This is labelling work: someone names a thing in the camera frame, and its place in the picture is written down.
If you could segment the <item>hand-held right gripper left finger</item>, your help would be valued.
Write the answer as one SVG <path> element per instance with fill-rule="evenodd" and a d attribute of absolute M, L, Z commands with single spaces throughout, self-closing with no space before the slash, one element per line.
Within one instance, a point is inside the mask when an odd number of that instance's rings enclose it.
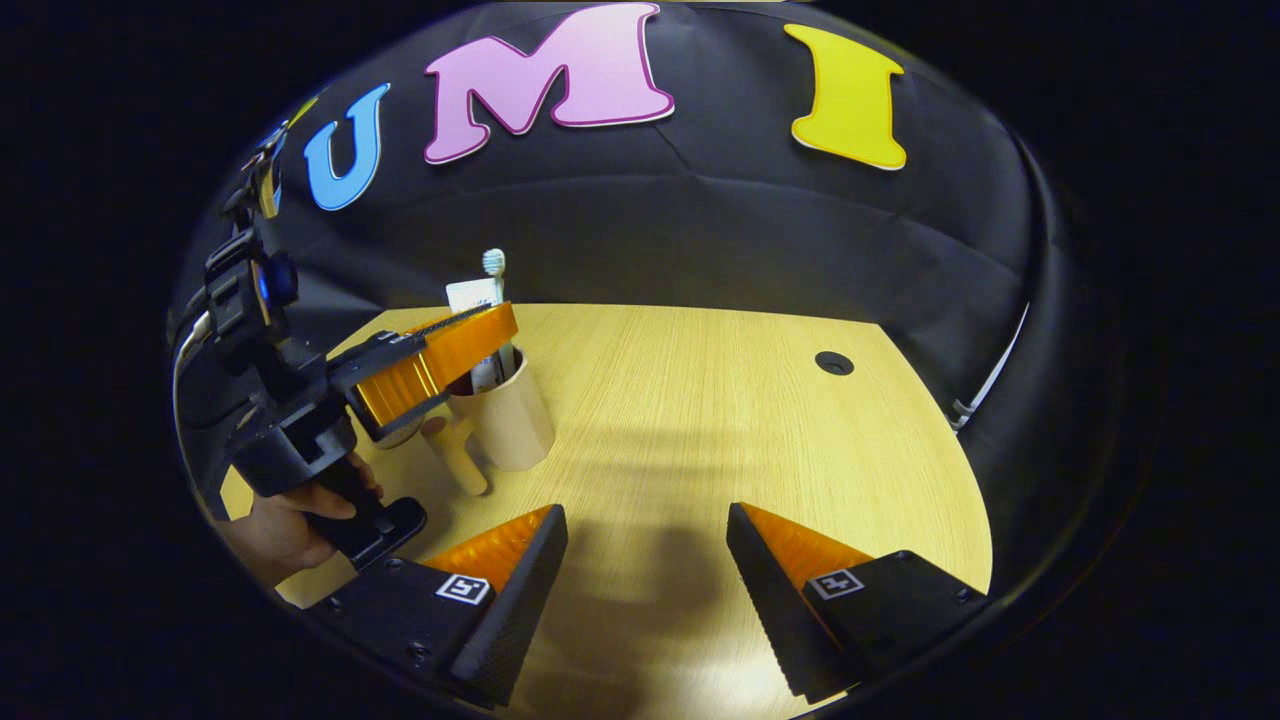
<path fill-rule="evenodd" d="M 511 702 L 568 543 L 548 503 L 434 559 L 378 559 L 303 611 L 393 678 L 490 710 Z"/>

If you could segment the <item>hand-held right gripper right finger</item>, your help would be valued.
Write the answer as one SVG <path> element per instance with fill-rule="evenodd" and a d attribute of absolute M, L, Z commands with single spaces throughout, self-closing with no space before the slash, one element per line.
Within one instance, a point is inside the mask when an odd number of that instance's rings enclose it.
<path fill-rule="evenodd" d="M 726 543 L 780 670 L 815 703 L 906 667 L 989 600 L 910 550 L 873 557 L 751 503 Z"/>

